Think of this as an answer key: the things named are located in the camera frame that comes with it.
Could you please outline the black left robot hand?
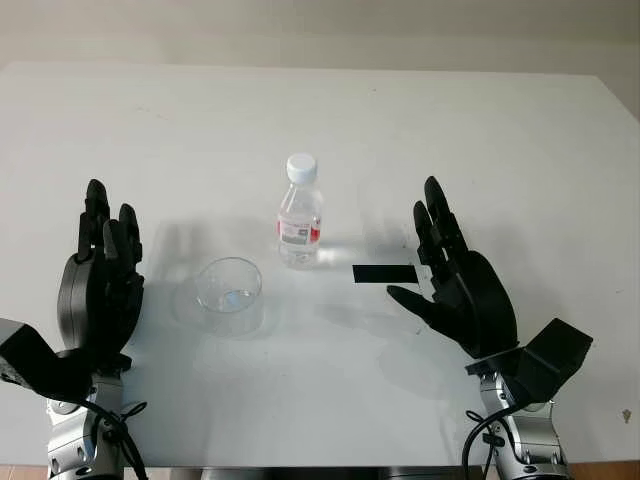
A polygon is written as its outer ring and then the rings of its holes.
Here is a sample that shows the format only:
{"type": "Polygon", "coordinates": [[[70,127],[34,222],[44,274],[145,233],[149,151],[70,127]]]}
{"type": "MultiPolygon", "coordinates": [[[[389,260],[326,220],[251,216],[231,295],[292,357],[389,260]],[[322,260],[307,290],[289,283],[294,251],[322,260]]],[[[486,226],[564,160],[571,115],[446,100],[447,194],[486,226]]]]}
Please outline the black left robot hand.
{"type": "Polygon", "coordinates": [[[122,349],[142,308],[144,277],[137,272],[142,256],[134,208],[122,204],[113,219],[105,186],[90,180],[77,251],[63,270],[57,318],[66,349],[82,351],[91,368],[102,374],[131,368],[132,360],[122,349]]]}

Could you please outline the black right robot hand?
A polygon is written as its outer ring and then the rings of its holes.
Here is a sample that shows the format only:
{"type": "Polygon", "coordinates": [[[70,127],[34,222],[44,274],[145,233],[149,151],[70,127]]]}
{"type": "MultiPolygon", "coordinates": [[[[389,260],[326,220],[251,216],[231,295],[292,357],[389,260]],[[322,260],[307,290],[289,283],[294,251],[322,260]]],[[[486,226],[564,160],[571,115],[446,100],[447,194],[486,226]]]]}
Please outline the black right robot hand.
{"type": "Polygon", "coordinates": [[[387,293],[431,329],[458,343],[474,359],[517,346],[517,325],[509,296],[490,262],[470,249],[433,176],[413,216],[420,263],[429,267],[431,299],[389,285],[387,293]]]}

